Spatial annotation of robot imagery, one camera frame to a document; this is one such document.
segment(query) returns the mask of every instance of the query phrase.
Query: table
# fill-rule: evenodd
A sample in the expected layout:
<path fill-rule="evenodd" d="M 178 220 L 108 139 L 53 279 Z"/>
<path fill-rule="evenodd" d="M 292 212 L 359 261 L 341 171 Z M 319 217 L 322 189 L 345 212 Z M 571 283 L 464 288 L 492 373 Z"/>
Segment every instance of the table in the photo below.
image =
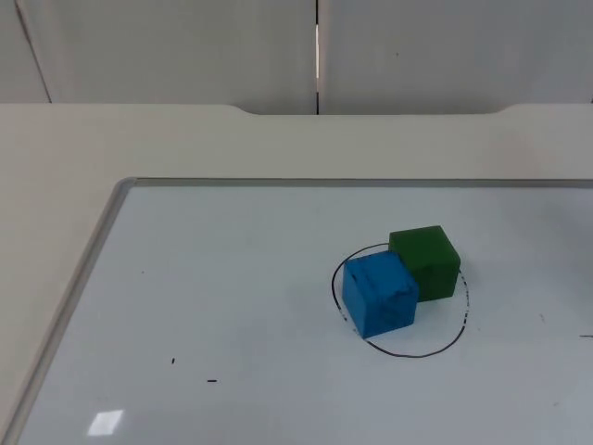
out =
<path fill-rule="evenodd" d="M 263 117 L 213 106 L 0 106 L 4 432 L 114 185 L 135 177 L 585 179 L 591 106 Z"/>

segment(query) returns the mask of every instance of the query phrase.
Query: whiteboard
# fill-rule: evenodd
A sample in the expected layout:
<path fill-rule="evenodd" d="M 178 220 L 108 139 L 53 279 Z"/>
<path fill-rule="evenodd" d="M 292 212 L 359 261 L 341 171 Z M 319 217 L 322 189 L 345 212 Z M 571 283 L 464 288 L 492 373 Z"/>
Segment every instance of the whiteboard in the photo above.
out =
<path fill-rule="evenodd" d="M 127 192 L 19 443 L 590 443 L 588 188 L 197 184 Z M 331 277 L 433 224 L 469 319 L 448 350 L 395 358 L 345 322 Z M 446 343 L 464 292 L 373 340 Z"/>

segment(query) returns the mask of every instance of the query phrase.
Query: black marker mark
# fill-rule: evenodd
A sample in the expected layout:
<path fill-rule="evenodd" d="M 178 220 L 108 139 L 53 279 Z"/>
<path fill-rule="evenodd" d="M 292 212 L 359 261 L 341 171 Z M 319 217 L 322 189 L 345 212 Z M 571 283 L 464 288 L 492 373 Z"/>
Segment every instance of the black marker mark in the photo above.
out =
<path fill-rule="evenodd" d="M 342 267 L 344 266 L 346 261 L 350 260 L 351 258 L 358 255 L 359 253 L 364 252 L 365 250 L 369 250 L 370 248 L 379 248 L 380 246 L 388 246 L 388 243 L 373 244 L 372 246 L 367 246 L 366 248 L 361 248 L 360 250 L 357 250 L 356 252 L 347 256 L 335 268 L 334 274 L 332 275 L 332 295 L 334 297 L 335 306 L 340 311 L 340 314 L 342 315 L 342 318 L 344 318 L 345 321 L 347 320 L 347 318 L 344 315 L 342 306 L 340 305 L 339 301 L 337 300 L 337 295 L 335 294 L 335 278 L 337 277 L 337 273 L 340 272 L 340 269 L 342 269 Z M 380 346 L 375 345 L 374 343 L 372 343 L 369 340 L 364 340 L 364 341 L 366 341 L 370 346 L 372 346 L 376 350 L 380 350 L 383 354 L 387 354 L 387 355 L 390 355 L 391 357 L 399 357 L 399 358 L 403 358 L 403 359 L 424 359 L 426 357 L 431 357 L 433 355 L 440 354 L 441 352 L 448 350 L 451 346 L 453 346 L 455 343 L 457 343 L 457 341 L 461 338 L 461 335 L 463 334 L 463 332 L 465 332 L 465 327 L 467 326 L 467 319 L 470 315 L 470 290 L 467 287 L 467 281 L 465 281 L 465 277 L 463 276 L 463 273 L 461 273 L 461 271 L 460 271 L 460 277 L 461 277 L 461 281 L 463 282 L 463 285 L 465 286 L 465 300 L 466 300 L 465 315 L 463 316 L 463 323 L 461 325 L 460 332 L 446 346 L 444 346 L 440 350 L 435 350 L 435 351 L 429 352 L 427 354 L 413 355 L 413 354 L 399 354 L 396 352 L 392 352 L 390 350 L 385 350 L 385 349 L 381 348 Z"/>

